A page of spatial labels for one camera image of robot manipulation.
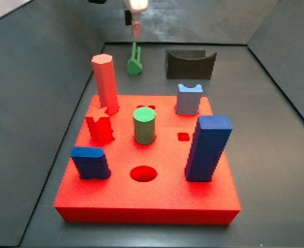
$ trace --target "red foam board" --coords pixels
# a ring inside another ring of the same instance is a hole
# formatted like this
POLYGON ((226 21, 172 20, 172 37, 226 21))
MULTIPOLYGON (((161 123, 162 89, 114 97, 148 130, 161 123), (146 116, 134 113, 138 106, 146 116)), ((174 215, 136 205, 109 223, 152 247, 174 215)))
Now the red foam board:
MULTIPOLYGON (((177 115, 176 100, 176 96, 118 96, 120 111, 110 117, 114 141, 102 146, 112 175, 108 180, 82 180, 69 160, 54 203, 68 222, 229 225, 234 220, 241 206, 225 152, 212 182, 186 181, 197 115, 177 115), (132 114, 140 106, 156 110, 156 140, 149 145, 133 138, 132 114), (137 167, 152 167, 156 173, 137 167)), ((94 96, 89 110, 100 107, 94 96)), ((198 114, 212 114, 205 97, 198 114)), ((76 146, 98 146, 86 123, 76 146)))

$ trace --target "circular hole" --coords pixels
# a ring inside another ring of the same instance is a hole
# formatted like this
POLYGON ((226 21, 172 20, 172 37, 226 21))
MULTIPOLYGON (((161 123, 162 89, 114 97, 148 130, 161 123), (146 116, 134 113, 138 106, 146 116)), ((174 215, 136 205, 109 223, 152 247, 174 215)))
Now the circular hole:
POLYGON ((130 170, 130 177, 138 182, 150 182, 156 176, 157 172, 153 167, 140 166, 130 170))

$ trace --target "gray wall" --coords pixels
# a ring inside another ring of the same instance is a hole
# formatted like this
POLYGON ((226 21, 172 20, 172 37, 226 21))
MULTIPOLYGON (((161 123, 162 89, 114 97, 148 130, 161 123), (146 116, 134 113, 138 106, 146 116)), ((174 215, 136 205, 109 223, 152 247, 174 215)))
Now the gray wall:
POLYGON ((249 44, 304 117, 304 0, 282 0, 249 44))
MULTIPOLYGON (((150 0, 142 13, 142 42, 245 45, 278 0, 150 0)), ((132 42, 122 4, 108 0, 94 8, 108 42, 132 42)))
POLYGON ((18 245, 104 42, 88 1, 0 20, 0 245, 18 245))

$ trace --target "short blue block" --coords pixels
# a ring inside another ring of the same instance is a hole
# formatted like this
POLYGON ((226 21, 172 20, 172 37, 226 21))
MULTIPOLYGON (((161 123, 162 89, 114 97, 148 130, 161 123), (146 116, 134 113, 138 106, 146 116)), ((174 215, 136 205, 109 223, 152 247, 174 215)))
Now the short blue block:
POLYGON ((194 88, 188 88, 184 84, 178 84, 177 93, 177 114, 197 114, 202 88, 198 84, 194 88))
POLYGON ((73 147, 70 157, 81 179, 108 179, 110 170, 105 151, 100 147, 73 147))
POLYGON ((186 180, 210 182, 233 125, 226 115, 201 115, 186 164, 186 180))

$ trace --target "tall blue prism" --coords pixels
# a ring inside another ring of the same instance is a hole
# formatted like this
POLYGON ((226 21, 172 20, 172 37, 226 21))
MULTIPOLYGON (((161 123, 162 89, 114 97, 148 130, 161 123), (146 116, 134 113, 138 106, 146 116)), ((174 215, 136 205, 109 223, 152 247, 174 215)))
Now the tall blue prism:
POLYGON ((222 151, 233 130, 229 116, 201 115, 186 164, 186 180, 210 182, 222 151))
POLYGON ((106 155, 102 148, 73 147, 70 157, 81 179, 108 179, 110 177, 106 155))

